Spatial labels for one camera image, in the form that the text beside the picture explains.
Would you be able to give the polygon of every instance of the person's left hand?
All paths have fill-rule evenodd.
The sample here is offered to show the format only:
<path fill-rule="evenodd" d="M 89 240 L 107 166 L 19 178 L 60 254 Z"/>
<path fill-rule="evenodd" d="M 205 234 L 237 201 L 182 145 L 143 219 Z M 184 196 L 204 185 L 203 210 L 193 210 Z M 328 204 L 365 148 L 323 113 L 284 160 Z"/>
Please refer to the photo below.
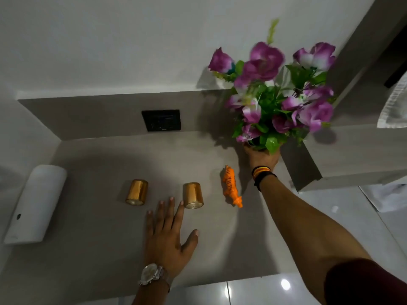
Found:
<path fill-rule="evenodd" d="M 184 216 L 184 202 L 181 201 L 174 216 L 174 198 L 170 198 L 164 218 L 164 201 L 160 201 L 157 222 L 153 225 L 153 212 L 147 213 L 147 240 L 144 253 L 145 266 L 155 263 L 175 278 L 191 260 L 198 244 L 199 231 L 194 230 L 181 246 L 180 230 Z"/>

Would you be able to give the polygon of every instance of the sleeve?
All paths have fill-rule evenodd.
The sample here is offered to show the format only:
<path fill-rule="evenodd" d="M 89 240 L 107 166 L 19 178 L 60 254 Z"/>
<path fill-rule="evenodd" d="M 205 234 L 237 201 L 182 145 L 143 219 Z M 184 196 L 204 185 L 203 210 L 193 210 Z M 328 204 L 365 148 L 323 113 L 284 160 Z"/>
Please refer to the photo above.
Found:
<path fill-rule="evenodd" d="M 334 266 L 326 275 L 324 290 L 327 305 L 407 305 L 407 284 L 368 259 Z"/>

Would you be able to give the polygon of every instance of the person's right arm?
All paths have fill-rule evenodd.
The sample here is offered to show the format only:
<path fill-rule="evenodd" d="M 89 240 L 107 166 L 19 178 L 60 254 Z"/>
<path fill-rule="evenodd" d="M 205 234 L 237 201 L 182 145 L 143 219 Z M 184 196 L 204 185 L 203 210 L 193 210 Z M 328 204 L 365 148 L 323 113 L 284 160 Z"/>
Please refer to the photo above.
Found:
<path fill-rule="evenodd" d="M 252 168 L 267 166 L 273 170 L 280 155 L 254 151 L 248 146 L 245 150 Z M 275 176 L 266 176 L 260 189 L 306 287 L 325 304 L 327 272 L 346 261 L 371 259 L 369 254 L 345 228 L 293 194 Z"/>

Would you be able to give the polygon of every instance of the orange toy tiger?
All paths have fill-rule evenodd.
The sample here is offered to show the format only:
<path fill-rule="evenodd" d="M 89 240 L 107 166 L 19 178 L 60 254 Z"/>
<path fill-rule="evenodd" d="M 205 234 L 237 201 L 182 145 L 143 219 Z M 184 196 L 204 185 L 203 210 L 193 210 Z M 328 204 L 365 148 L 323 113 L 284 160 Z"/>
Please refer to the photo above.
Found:
<path fill-rule="evenodd" d="M 225 182 L 226 186 L 227 186 L 227 190 L 225 190 L 225 192 L 223 194 L 231 197 L 234 205 L 237 205 L 238 207 L 243 207 L 242 197 L 239 196 L 239 193 L 236 188 L 234 170 L 233 170 L 233 168 L 229 167 L 228 165 L 226 165 L 225 175 L 223 176 L 222 181 Z"/>

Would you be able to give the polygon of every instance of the black switch board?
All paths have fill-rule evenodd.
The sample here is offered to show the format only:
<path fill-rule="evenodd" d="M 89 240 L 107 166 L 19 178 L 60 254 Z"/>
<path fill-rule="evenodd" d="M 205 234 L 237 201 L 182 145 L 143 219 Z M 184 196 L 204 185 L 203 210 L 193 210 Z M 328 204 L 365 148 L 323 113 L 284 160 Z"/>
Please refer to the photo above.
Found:
<path fill-rule="evenodd" d="M 141 114 L 148 132 L 181 130 L 179 110 L 144 110 Z"/>

